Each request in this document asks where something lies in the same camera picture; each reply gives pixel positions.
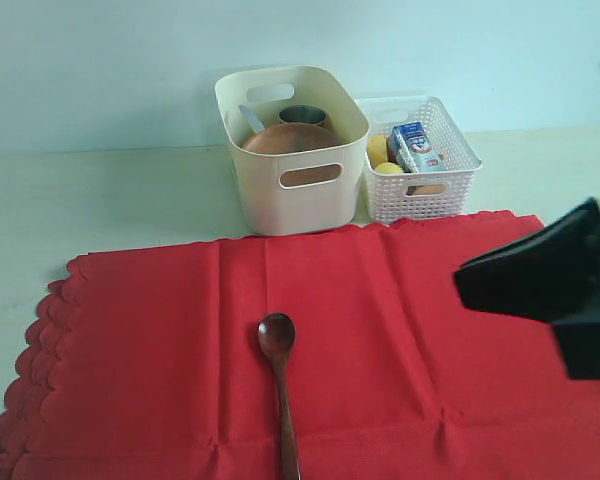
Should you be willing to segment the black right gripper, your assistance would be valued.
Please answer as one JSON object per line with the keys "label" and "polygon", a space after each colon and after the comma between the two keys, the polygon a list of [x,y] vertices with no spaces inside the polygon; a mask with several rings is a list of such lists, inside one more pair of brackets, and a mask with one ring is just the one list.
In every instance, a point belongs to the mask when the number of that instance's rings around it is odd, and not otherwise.
{"label": "black right gripper", "polygon": [[544,323],[585,304],[552,329],[568,376],[600,380],[596,241],[600,245],[600,207],[588,199],[543,229],[465,262],[454,272],[454,284],[468,309]]}

